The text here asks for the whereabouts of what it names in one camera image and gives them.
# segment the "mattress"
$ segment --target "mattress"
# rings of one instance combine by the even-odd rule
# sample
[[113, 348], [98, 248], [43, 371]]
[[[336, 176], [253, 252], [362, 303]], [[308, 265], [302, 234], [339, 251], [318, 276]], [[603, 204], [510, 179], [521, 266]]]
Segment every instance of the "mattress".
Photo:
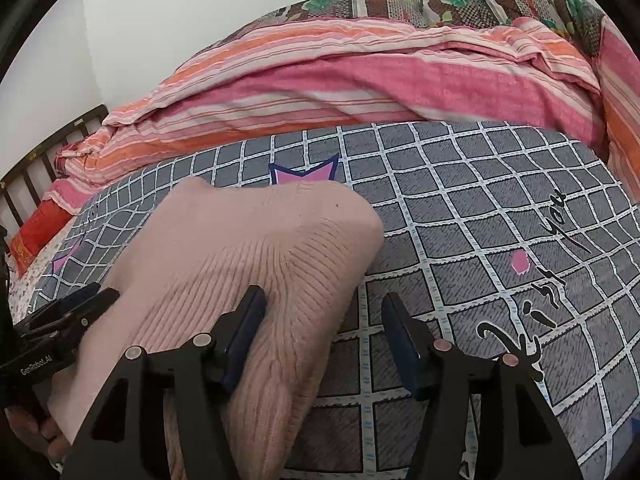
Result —
[[[426, 407], [401, 386], [383, 333], [380, 303], [394, 290], [412, 316], [468, 354], [519, 348], [521, 335], [528, 354], [539, 347], [532, 376], [585, 479], [604, 478], [639, 414], [639, 211], [591, 150], [557, 132], [502, 122], [361, 124], [166, 160], [85, 206], [31, 304], [100, 282], [181, 179], [269, 186], [273, 164], [305, 171], [336, 156], [334, 179], [375, 208], [385, 243], [354, 291], [282, 477], [406, 474]], [[475, 399], [466, 477], [480, 410]]]

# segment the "wooden headboard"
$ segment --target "wooden headboard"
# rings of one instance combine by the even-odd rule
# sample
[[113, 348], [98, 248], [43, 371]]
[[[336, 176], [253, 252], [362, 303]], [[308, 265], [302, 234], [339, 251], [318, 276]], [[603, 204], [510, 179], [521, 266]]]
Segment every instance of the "wooden headboard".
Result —
[[100, 127], [109, 111], [95, 107], [63, 126], [25, 155], [0, 179], [0, 244], [7, 251], [11, 237], [40, 204], [40, 198], [57, 178], [52, 161], [57, 150]]

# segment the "human hand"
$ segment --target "human hand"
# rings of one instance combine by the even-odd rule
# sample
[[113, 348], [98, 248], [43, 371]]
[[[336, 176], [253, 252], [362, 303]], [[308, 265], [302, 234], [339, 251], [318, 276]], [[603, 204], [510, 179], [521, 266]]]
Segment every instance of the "human hand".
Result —
[[48, 418], [41, 427], [35, 418], [21, 406], [4, 410], [9, 426], [26, 446], [43, 453], [52, 462], [64, 462], [71, 445], [60, 431], [56, 421]]

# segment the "red pillow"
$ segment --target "red pillow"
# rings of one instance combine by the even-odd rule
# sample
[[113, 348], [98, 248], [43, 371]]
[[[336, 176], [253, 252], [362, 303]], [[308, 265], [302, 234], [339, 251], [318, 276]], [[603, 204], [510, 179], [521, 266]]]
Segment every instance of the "red pillow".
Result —
[[9, 243], [18, 277], [22, 277], [36, 256], [71, 220], [71, 213], [53, 200], [43, 200]]

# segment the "pink sweater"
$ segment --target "pink sweater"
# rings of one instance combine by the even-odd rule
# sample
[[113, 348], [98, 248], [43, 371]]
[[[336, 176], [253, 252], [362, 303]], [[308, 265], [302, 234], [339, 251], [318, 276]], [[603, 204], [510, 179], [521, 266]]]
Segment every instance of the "pink sweater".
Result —
[[[223, 420], [243, 479], [275, 479], [316, 396], [332, 338], [383, 240], [359, 195], [333, 182], [215, 189], [183, 181], [104, 282], [121, 297], [87, 332], [78, 362], [54, 377], [49, 408], [72, 442], [122, 353], [180, 346], [236, 307], [249, 284], [268, 298]], [[183, 478], [172, 399], [172, 478]]]

